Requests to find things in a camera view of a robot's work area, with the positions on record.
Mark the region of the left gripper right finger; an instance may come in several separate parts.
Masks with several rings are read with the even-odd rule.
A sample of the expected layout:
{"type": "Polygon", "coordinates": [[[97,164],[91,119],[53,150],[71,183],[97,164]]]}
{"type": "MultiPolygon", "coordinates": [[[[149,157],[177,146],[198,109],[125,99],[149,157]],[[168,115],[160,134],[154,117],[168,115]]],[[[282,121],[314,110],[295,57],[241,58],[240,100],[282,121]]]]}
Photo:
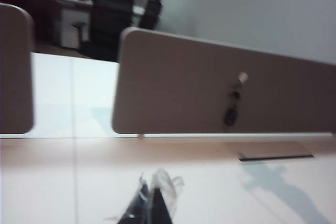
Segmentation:
{"type": "Polygon", "coordinates": [[[153,174],[149,196],[149,223],[173,223],[183,187],[184,180],[181,176],[171,177],[162,168],[153,174]]]}

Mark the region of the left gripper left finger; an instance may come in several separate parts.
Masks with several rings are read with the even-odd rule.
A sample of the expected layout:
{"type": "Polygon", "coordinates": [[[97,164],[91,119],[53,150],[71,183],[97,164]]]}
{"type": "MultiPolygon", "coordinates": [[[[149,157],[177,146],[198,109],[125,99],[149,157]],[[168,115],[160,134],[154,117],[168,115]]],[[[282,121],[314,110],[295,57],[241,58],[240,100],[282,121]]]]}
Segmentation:
{"type": "Polygon", "coordinates": [[[140,177],[135,194],[117,223],[152,223],[149,217],[151,196],[147,181],[140,177]]]}

